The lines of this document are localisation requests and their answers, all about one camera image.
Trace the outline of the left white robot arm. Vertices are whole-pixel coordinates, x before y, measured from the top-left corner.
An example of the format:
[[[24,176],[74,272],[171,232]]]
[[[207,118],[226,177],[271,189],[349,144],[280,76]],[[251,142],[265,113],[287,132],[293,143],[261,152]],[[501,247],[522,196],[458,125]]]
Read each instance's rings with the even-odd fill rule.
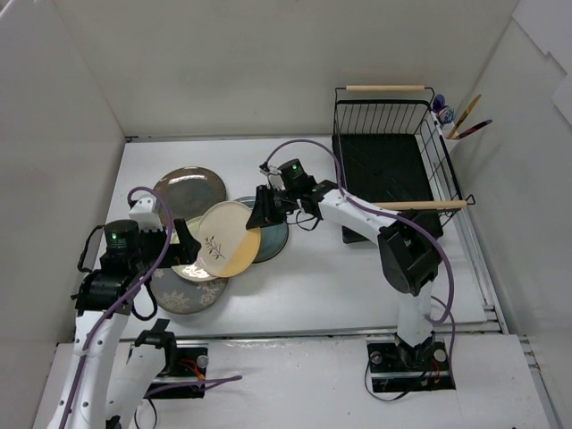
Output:
[[[157,375],[179,363],[167,320],[136,339],[135,354],[112,376],[115,354],[135,296],[158,268],[194,263],[201,249],[182,219],[143,230],[134,220],[103,226],[106,249],[75,295],[73,355],[51,428],[126,428]]]

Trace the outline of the cream and yellow plate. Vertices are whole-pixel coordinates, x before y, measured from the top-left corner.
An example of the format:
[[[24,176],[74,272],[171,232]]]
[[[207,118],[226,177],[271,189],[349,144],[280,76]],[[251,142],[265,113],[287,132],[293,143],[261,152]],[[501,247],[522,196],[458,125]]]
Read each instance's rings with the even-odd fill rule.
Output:
[[[257,256],[261,229],[247,230],[251,210],[237,201],[209,208],[198,223],[198,263],[215,277],[230,278],[246,271]]]

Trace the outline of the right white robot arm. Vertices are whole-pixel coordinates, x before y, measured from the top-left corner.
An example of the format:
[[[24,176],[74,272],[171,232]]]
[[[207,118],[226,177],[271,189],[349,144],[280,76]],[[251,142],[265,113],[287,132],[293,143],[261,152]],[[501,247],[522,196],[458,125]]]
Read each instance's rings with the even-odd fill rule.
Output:
[[[274,226],[285,222],[288,215],[304,213],[318,222],[336,223],[374,243],[386,281],[400,294],[395,356],[408,369],[429,360],[433,281],[442,261],[434,248],[434,237],[420,232],[412,217],[354,199],[333,181],[316,181],[297,158],[279,167],[263,163],[260,172],[268,183],[256,189],[246,228]]]

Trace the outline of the pale green plate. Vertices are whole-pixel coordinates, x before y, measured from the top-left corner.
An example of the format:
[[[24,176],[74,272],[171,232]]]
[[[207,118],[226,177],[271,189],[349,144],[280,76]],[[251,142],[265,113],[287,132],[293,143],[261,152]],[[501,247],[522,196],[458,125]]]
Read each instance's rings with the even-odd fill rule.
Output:
[[[186,222],[187,228],[193,237],[198,234],[200,220],[201,216],[198,216]],[[191,265],[174,265],[172,270],[183,280],[198,283],[199,285],[206,286],[208,283],[226,284],[228,282],[226,278],[215,277],[209,274],[199,261]]]

